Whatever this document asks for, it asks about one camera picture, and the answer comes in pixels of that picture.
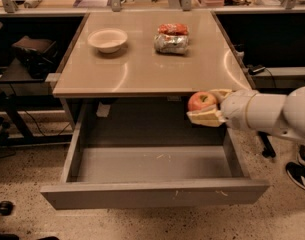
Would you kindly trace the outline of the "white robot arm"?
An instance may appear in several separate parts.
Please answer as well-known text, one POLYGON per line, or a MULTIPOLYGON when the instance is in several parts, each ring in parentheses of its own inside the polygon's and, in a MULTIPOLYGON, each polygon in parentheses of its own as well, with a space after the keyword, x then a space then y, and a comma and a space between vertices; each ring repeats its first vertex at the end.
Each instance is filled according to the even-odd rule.
POLYGON ((197 125, 255 130, 305 145, 305 87, 288 95, 214 89, 193 94, 187 116, 197 125))

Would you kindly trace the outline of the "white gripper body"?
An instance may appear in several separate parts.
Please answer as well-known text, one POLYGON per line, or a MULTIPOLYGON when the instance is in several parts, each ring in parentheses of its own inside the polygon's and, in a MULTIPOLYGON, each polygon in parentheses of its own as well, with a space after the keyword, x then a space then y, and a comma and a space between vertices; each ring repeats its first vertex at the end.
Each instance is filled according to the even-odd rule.
POLYGON ((238 90, 228 95, 220 105, 221 113, 228 127, 249 130, 247 109, 250 101, 257 95, 255 90, 238 90))

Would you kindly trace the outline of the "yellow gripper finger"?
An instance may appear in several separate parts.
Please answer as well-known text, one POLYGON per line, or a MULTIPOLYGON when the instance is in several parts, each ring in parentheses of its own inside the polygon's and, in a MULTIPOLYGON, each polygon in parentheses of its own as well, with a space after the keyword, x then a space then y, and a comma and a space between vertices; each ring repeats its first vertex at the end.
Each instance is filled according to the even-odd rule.
POLYGON ((222 103, 233 91, 231 89, 212 89, 210 93, 217 99, 218 103, 222 103))
POLYGON ((189 111, 187 116, 193 124, 207 127, 219 127, 225 122, 221 111, 216 105, 211 105, 201 110, 189 111))

